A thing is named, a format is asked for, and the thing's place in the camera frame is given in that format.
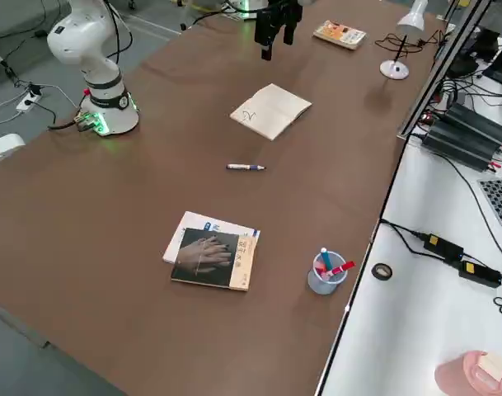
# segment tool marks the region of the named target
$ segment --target lamp base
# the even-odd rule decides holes
[[[406,65],[395,60],[385,60],[381,63],[381,73],[392,80],[404,80],[410,74]]]

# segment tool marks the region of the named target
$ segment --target white cable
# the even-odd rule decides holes
[[[38,85],[39,87],[52,87],[52,88],[56,88],[56,89],[58,89],[58,90],[59,90],[59,91],[61,91],[61,93],[62,93],[62,94],[63,94],[63,95],[64,95],[64,96],[65,96],[65,97],[66,97],[66,98],[67,98],[67,99],[71,102],[71,104],[73,105],[73,107],[74,107],[75,109],[77,109],[77,108],[78,108],[78,106],[75,104],[75,102],[74,102],[74,101],[72,101],[72,100],[71,100],[71,98],[70,98],[68,95],[66,95],[66,92],[62,91],[62,88],[61,88],[61,87],[58,87],[58,86],[56,86],[56,85],[52,85],[52,84],[40,84],[40,83],[38,83],[38,82],[33,82],[33,84],[34,84],[34,85]]]
[[[0,125],[5,124],[6,122],[10,122],[10,121],[14,120],[15,118],[17,118],[18,116],[21,116],[22,114],[23,114],[22,111],[18,111],[15,115],[13,115],[8,120],[0,121]]]
[[[23,97],[25,94],[27,94],[27,90],[25,90],[24,92],[21,92],[19,93],[17,96],[13,97],[12,99],[9,99],[8,101],[4,101],[2,103],[0,103],[0,107],[3,107],[5,105],[8,105],[9,103],[12,103],[14,102],[16,99],[20,99],[21,97]]]

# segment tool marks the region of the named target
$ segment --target pink container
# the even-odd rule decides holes
[[[497,381],[479,365],[483,351],[469,351],[454,361],[439,365],[435,382],[448,396],[502,396],[502,379]]]

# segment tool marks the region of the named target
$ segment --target white table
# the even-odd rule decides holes
[[[489,78],[478,83],[502,92]],[[475,104],[482,115],[502,124],[502,106],[489,107],[477,97]],[[493,176],[457,167],[472,184],[502,246],[502,226],[476,183]],[[502,177],[502,170],[497,176]],[[502,255],[471,192],[445,160],[420,148],[416,138],[406,146],[382,217],[436,233],[502,272]],[[423,251],[422,242],[404,235],[412,248]],[[390,280],[372,276],[379,262],[392,267]],[[442,262],[412,255],[384,224],[361,274],[350,314],[337,335],[338,347],[331,352],[329,372],[322,379],[323,396],[442,395],[434,380],[437,365],[474,349],[502,356],[502,314],[492,303],[502,296],[502,286],[495,290],[478,285]]]

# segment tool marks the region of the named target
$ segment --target tape roll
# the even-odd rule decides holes
[[[392,277],[393,271],[390,266],[379,262],[373,266],[372,274],[380,281],[387,281]]]

